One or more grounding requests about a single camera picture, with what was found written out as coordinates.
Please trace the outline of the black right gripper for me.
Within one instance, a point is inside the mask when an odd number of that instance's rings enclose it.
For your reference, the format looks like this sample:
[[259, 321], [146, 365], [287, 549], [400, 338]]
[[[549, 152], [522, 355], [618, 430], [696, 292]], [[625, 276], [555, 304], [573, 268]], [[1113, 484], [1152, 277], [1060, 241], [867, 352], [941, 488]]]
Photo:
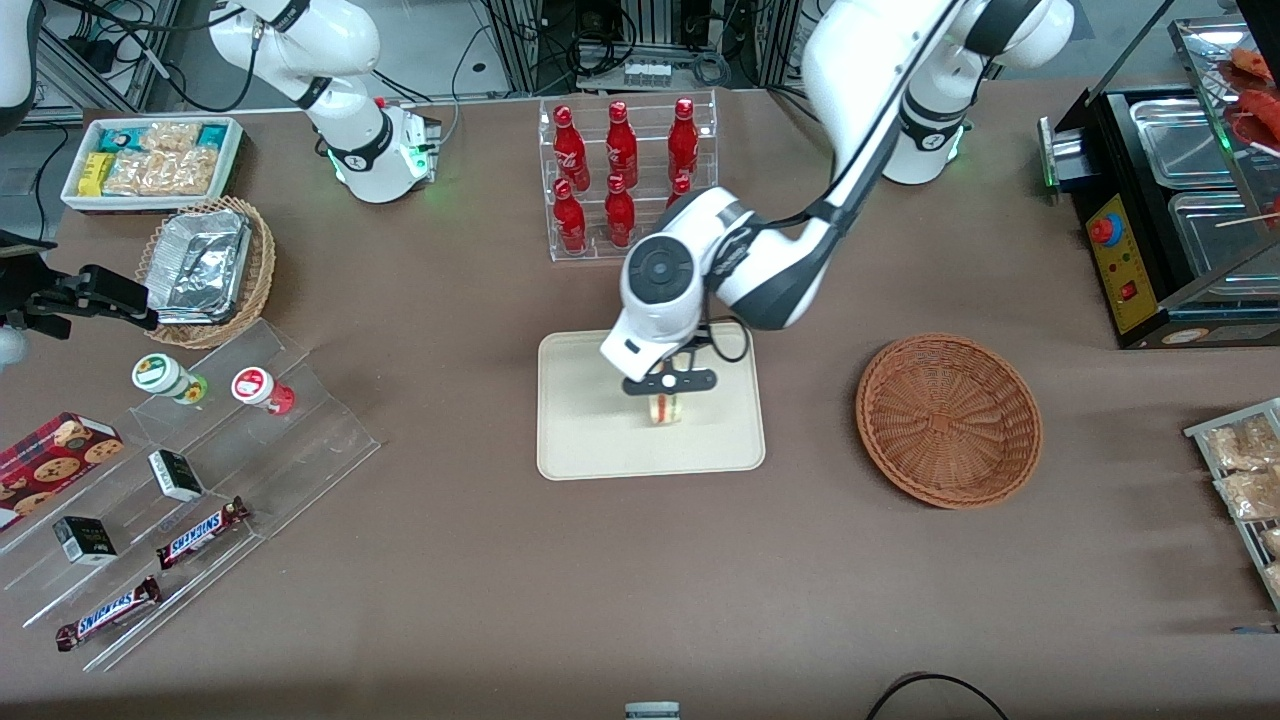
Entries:
[[70, 316], [108, 316], [142, 331], [157, 328], [148, 291], [104, 266], [84, 265], [77, 274], [46, 265], [4, 265], [1, 323], [54, 340], [70, 337]]

